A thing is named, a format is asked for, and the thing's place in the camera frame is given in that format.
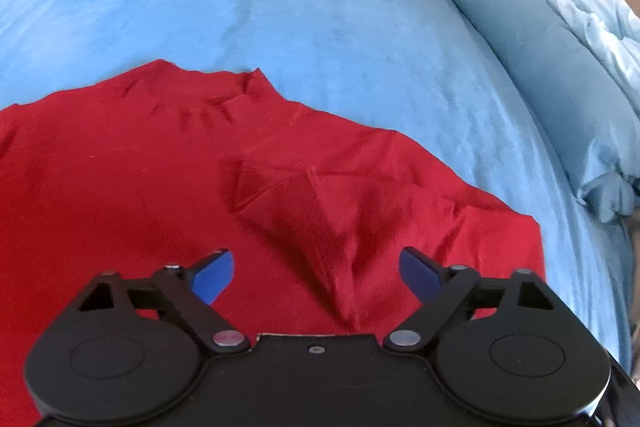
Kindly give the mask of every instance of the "light blue blanket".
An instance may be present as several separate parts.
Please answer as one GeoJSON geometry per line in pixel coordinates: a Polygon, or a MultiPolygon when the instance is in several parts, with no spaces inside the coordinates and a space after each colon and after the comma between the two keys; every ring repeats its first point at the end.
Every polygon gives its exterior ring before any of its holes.
{"type": "Polygon", "coordinates": [[[640,18],[625,0],[546,0],[640,116],[640,18]]]}
{"type": "Polygon", "coordinates": [[[259,67],[286,98],[412,137],[537,220],[548,282],[629,367],[626,233],[575,202],[545,134],[451,0],[0,0],[0,42],[0,107],[165,58],[259,67]]]}

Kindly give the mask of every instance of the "blue duvet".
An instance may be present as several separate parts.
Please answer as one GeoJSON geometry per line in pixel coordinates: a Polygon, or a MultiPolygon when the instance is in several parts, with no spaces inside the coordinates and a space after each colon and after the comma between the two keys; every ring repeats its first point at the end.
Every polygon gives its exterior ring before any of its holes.
{"type": "Polygon", "coordinates": [[[575,202],[546,135],[451,0],[1,0],[0,41],[0,107],[165,58],[261,68],[286,98],[410,136],[537,220],[550,285],[629,366],[626,233],[575,202]]]}

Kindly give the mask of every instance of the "metal pin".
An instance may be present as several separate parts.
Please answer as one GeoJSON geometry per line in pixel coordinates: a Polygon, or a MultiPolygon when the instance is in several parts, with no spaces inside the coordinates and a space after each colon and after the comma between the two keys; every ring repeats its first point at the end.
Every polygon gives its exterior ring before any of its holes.
{"type": "Polygon", "coordinates": [[[244,335],[236,330],[223,330],[213,335],[213,341],[220,347],[238,347],[244,342],[244,335]]]}
{"type": "Polygon", "coordinates": [[[389,340],[396,346],[411,347],[420,342],[420,333],[412,330],[396,330],[389,335],[389,340]]]}

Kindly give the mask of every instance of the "bed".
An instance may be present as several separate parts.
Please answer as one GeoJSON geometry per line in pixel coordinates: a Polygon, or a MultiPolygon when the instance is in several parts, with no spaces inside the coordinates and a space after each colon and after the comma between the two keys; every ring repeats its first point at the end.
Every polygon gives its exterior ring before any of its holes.
{"type": "MultiPolygon", "coordinates": [[[[485,32],[473,2],[2,0],[0,108],[156,58],[188,70],[260,68],[286,99],[406,134],[465,182],[532,216],[551,288],[628,368],[628,233],[578,202],[560,131],[516,85],[501,48],[527,46],[485,32]]],[[[6,331],[17,324],[4,320],[6,331]]]]}

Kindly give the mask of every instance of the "pillow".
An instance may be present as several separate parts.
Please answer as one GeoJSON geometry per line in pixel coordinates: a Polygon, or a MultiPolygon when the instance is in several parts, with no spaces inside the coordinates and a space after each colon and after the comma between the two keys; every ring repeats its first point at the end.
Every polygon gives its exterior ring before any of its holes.
{"type": "Polygon", "coordinates": [[[558,152],[574,195],[611,221],[634,210],[640,120],[544,0],[453,0],[500,59],[558,152]]]}

